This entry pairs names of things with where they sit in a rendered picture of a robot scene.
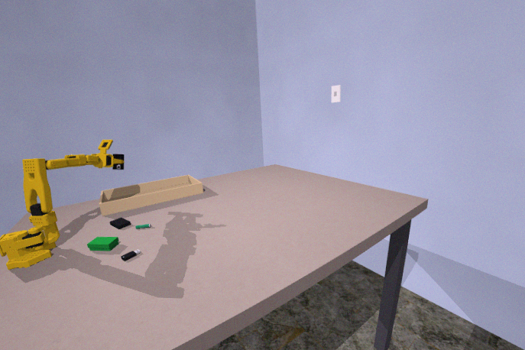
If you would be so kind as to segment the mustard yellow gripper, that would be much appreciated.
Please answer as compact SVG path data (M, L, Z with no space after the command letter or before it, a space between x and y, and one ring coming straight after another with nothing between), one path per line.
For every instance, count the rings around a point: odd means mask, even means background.
M112 140L102 140L101 144L99 145L98 149L100 150L100 153L96 154L99 155L99 164L93 165L94 167L103 168L103 167L113 167L113 164L123 164L123 160L115 159L113 155L106 154L106 150L108 150L112 145Z

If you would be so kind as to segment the black usb flash drive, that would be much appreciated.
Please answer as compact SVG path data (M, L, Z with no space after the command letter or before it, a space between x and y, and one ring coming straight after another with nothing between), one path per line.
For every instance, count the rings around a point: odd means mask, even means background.
M137 256L137 254L139 254L139 253L140 253L139 250L131 251L131 252L127 253L127 254L122 255L121 258L122 258L123 261L127 261L128 259Z

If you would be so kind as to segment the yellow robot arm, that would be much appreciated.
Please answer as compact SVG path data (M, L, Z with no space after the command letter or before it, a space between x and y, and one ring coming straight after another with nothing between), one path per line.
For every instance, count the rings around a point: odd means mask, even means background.
M26 210L32 214L29 220L35 227L28 231L6 234L0 240L2 251L6 252L9 259L6 264L8 270L16 267L30 267L52 256L49 249L56 247L55 241L60 237L60 233L56 224L56 214L52 211L47 170L99 164L99 156L91 155L66 155L64 159L57 160L45 160L44 158L22 160ZM37 203L37 195L41 203Z

